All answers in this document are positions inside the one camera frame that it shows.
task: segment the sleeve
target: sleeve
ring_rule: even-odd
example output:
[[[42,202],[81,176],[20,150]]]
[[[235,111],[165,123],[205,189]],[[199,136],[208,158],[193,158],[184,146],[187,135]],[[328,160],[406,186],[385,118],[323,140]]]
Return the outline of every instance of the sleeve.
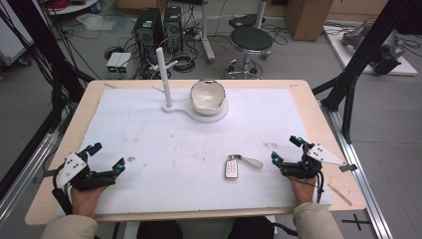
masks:
[[[93,239],[99,225],[96,220],[86,216],[68,215],[50,221],[42,239]]]
[[[293,212],[293,223],[300,239],[341,239],[340,229],[326,205],[303,203]]]

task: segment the white bowl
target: white bowl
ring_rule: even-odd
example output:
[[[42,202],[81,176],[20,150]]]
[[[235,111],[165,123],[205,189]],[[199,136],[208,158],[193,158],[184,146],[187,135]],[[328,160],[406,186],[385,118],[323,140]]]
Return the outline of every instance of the white bowl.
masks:
[[[226,100],[226,92],[215,80],[203,79],[190,90],[192,107],[200,114],[211,116],[220,112]]]

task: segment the wooden table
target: wooden table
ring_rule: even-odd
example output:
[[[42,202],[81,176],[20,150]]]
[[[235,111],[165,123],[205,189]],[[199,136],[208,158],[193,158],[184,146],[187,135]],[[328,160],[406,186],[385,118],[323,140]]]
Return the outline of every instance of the wooden table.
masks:
[[[196,81],[172,80],[171,89],[190,89]],[[317,104],[310,86],[299,80],[262,80],[262,81],[219,81],[226,89],[289,89],[310,142],[318,142],[339,158],[344,160],[341,150]],[[161,81],[95,81],[91,82],[78,106],[78,109],[66,131],[64,138],[50,165],[56,169],[72,151],[79,151],[84,135],[90,125],[105,89],[150,89],[161,88]],[[330,195],[332,211],[361,210],[366,206],[365,199],[351,172],[341,172],[338,165],[324,164],[323,173]],[[59,204],[53,197],[52,177],[45,178],[26,215],[29,225],[44,225],[57,217]],[[294,208],[264,208],[256,210],[219,210],[177,213],[141,213],[102,215],[97,221],[136,221],[181,218],[234,217],[247,215],[273,215],[292,213]]]

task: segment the key fob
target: key fob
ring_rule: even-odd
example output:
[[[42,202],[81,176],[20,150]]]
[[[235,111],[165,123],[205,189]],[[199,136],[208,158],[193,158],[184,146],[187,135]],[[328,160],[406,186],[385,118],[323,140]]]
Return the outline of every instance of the key fob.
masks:
[[[238,177],[237,160],[226,161],[226,178],[236,179]]]

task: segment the black stool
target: black stool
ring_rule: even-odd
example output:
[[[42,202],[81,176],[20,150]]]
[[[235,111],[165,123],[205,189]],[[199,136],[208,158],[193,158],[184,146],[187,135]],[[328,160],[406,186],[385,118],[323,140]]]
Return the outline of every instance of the black stool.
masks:
[[[236,50],[245,53],[245,56],[243,59],[233,60],[227,66],[229,77],[237,79],[236,75],[240,75],[240,79],[246,79],[248,76],[263,79],[263,69],[259,64],[251,61],[250,55],[264,55],[264,57],[270,55],[273,38],[258,28],[239,27],[230,35],[230,44]]]

